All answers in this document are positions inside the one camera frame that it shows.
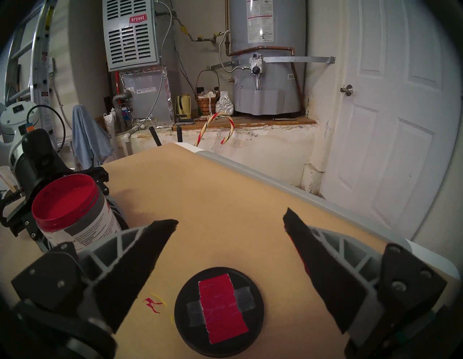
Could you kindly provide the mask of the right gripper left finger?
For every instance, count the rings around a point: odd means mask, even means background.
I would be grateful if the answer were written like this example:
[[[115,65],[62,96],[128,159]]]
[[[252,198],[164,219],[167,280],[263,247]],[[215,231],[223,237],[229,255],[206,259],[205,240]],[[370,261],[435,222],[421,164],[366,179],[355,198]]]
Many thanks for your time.
[[[14,332],[27,358],[114,358],[117,332],[178,221],[164,219],[101,239],[77,253],[64,242],[11,284]]]

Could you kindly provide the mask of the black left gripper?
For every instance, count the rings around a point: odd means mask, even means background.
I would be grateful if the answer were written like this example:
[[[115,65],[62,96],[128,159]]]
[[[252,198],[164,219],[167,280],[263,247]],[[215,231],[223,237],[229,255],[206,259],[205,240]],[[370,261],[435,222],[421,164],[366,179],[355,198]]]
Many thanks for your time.
[[[1,225],[14,237],[27,231],[43,253],[54,247],[47,237],[105,237],[109,207],[120,229],[129,229],[122,208],[107,195],[108,173],[102,167],[74,171],[56,152],[11,154],[10,159],[19,190],[1,200]]]

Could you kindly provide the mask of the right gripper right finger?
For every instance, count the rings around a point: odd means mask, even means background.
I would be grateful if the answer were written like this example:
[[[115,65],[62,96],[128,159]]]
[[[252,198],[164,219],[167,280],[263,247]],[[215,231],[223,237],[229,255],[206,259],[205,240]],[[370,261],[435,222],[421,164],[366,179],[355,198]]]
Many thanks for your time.
[[[412,358],[406,345],[433,320],[447,281],[410,247],[390,242],[378,252],[311,227],[290,208],[283,223],[313,287],[349,335],[345,358]]]

